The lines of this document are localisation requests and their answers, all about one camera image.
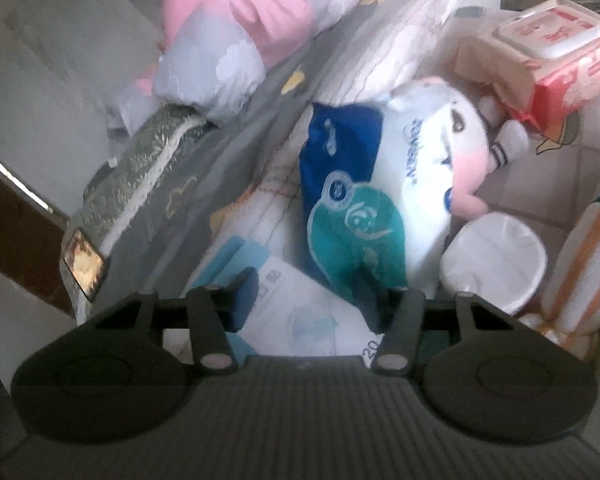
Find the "gray fabric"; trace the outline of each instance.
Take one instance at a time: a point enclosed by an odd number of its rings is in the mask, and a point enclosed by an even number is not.
[[[115,170],[115,166],[109,165],[108,162],[105,162],[98,171],[91,177],[89,183],[84,187],[84,192],[82,194],[82,201],[86,202],[89,198],[89,195],[93,193],[98,186]]]
[[[160,244],[162,268],[149,275],[144,284],[146,288],[164,293],[166,297],[179,295],[208,247],[210,216],[234,202],[252,181],[259,181],[261,175],[255,173],[256,168],[264,168],[270,154],[288,137],[311,102],[324,75],[324,66],[340,55],[347,40],[373,11],[373,6],[357,7],[335,27],[319,35],[300,56],[294,56],[294,59],[298,58],[295,63],[286,62],[279,66],[280,70],[273,74],[277,77],[268,76],[262,92],[259,89],[251,100],[244,126],[236,124],[234,131],[219,132],[219,137],[228,137],[227,145],[221,149],[214,146],[214,155],[218,158],[210,165],[209,173],[205,173],[207,176],[197,189],[191,190],[186,201],[187,210],[177,219],[180,225]],[[296,67],[305,74],[306,83],[294,94],[283,96],[279,88]],[[183,164],[168,178],[182,181],[186,174],[186,164]]]
[[[224,124],[240,111],[266,73],[258,49],[238,23],[199,7],[160,60],[154,93]]]

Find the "white wall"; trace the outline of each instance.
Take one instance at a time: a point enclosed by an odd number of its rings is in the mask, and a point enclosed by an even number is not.
[[[110,97],[158,59],[159,1],[0,0],[0,162],[72,215],[110,157]]]
[[[18,366],[75,322],[0,273],[0,380],[8,389]]]

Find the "stuffed animal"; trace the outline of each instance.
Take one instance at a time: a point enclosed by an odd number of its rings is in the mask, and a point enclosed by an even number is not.
[[[488,212],[486,202],[474,193],[485,177],[520,158],[529,147],[525,127],[509,120],[489,146],[485,120],[464,94],[450,88],[452,132],[451,158],[454,169],[451,211],[454,216],[473,220]]]

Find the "blue and white package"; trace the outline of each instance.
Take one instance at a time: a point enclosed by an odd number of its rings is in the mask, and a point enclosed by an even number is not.
[[[253,355],[360,355],[371,365],[382,335],[371,332],[360,311],[260,244],[234,236],[205,260],[192,286],[227,286],[247,267],[258,271],[258,297],[244,326],[226,334],[240,364]],[[162,344],[193,363],[189,330],[165,330]]]
[[[307,239],[346,300],[359,267],[435,296],[451,220],[450,118],[448,87],[437,82],[366,104],[314,104],[300,154]]]

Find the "plush toy arm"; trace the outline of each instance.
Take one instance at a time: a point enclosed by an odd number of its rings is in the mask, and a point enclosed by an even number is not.
[[[478,111],[491,128],[497,128],[504,122],[506,110],[494,96],[488,95],[478,102]]]
[[[455,194],[451,199],[451,212],[465,220],[473,220],[489,212],[487,203],[477,196]]]

